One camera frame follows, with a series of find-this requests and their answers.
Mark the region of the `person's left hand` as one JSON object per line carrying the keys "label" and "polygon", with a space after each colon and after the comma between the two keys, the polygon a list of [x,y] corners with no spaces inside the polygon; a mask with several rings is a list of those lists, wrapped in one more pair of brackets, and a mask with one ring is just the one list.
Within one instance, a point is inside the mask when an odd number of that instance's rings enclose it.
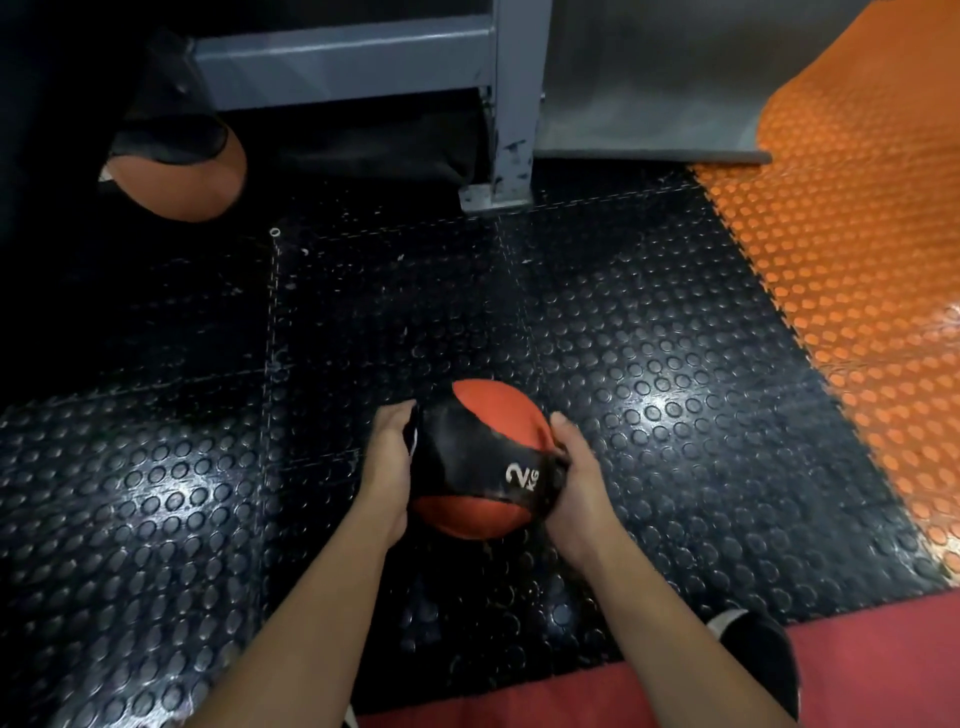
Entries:
{"label": "person's left hand", "polygon": [[377,413],[366,445],[359,500],[384,528],[387,548],[405,533],[411,496],[411,455],[405,439],[377,435]]}

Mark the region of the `person's right hand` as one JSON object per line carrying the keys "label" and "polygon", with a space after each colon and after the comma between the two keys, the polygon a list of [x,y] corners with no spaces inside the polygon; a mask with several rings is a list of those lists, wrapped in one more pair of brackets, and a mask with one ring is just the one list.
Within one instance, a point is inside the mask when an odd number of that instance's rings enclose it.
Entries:
{"label": "person's right hand", "polygon": [[584,578],[592,579],[626,532],[595,456],[592,466],[576,467],[570,466],[557,449],[556,455],[567,465],[566,479],[546,517],[546,531],[559,556]]}

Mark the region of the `small red black medicine ball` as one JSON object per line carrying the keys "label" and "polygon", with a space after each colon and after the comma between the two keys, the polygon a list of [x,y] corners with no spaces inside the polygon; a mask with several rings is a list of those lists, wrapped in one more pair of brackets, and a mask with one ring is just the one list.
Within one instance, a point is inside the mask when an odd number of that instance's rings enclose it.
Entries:
{"label": "small red black medicine ball", "polygon": [[570,459],[545,414],[501,381],[442,386],[414,405],[403,437],[410,507],[453,538],[500,539],[543,520],[566,485]]}

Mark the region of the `person's left forearm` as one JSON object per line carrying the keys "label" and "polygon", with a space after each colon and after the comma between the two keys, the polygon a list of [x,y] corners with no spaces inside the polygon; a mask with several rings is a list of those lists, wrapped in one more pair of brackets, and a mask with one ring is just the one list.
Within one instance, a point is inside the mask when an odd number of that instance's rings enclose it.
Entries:
{"label": "person's left forearm", "polygon": [[184,728],[343,728],[406,509],[357,503]]}

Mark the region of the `person's right forearm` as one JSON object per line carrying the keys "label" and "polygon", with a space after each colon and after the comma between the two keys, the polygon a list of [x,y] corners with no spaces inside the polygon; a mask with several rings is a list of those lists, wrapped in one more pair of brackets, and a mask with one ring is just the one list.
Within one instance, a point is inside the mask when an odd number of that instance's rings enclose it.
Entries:
{"label": "person's right forearm", "polygon": [[659,728],[800,728],[626,533],[586,580]]}

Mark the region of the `person's black white shoe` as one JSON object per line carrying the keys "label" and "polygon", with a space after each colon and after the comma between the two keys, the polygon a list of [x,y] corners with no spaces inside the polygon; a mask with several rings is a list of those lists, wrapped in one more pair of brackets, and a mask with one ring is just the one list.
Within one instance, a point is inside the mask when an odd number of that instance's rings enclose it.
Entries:
{"label": "person's black white shoe", "polygon": [[706,628],[733,658],[798,722],[801,674],[786,630],[764,613],[729,609]]}

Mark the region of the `large orange black medicine ball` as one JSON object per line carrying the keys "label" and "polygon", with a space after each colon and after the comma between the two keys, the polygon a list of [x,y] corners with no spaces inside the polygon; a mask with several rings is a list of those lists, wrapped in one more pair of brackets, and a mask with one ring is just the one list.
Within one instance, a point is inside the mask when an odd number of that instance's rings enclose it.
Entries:
{"label": "large orange black medicine ball", "polygon": [[146,211],[182,223],[224,215],[249,171],[241,141],[211,103],[194,46],[167,29],[150,38],[100,176]]}

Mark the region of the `grey metal rack frame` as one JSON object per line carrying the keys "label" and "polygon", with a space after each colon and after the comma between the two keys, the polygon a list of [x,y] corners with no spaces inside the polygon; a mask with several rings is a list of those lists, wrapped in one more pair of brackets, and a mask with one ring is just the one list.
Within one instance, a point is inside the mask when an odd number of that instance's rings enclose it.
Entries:
{"label": "grey metal rack frame", "polygon": [[489,181],[459,198],[464,213],[490,213],[533,202],[552,6],[490,0],[478,14],[205,38],[194,58],[220,111],[478,91]]}

